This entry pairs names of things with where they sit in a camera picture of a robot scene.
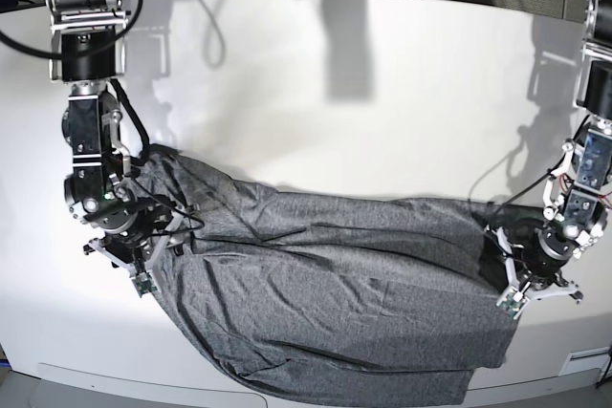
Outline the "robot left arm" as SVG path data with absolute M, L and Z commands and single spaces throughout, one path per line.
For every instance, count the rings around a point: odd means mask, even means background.
M 588 0 L 574 104 L 586 116 L 539 179 L 541 217 L 511 221 L 503 203 L 486 228 L 506 270 L 507 287 L 496 305 L 512 319 L 533 301 L 582 300 L 562 269 L 599 241 L 611 215 L 611 0 Z

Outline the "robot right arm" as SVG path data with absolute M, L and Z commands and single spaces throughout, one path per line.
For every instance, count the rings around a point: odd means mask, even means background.
M 146 190 L 138 181 L 150 153 L 149 137 L 119 78 L 124 38 L 143 0 L 45 0 L 51 48 L 38 50 L 6 35 L 3 44 L 49 62 L 52 81 L 71 93 L 62 134 L 72 149 L 73 172 L 64 181 L 66 205 L 81 223 L 102 230 L 85 253 L 99 252 L 128 271 L 139 293 L 156 290 L 163 253 L 188 230 L 183 204 Z

